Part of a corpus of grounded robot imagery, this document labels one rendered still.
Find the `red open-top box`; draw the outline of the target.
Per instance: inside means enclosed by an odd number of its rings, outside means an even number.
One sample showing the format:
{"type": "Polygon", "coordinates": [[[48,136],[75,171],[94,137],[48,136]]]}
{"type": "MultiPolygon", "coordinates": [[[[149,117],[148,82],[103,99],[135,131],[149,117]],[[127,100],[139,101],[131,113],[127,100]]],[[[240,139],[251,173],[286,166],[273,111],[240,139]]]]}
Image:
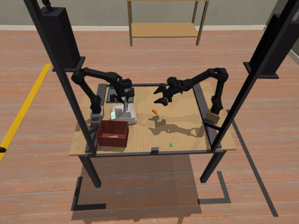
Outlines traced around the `red open-top box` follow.
{"type": "Polygon", "coordinates": [[[99,146],[126,147],[129,134],[127,121],[101,120],[96,135],[99,146]],[[117,135],[118,138],[108,137],[117,135]]]}

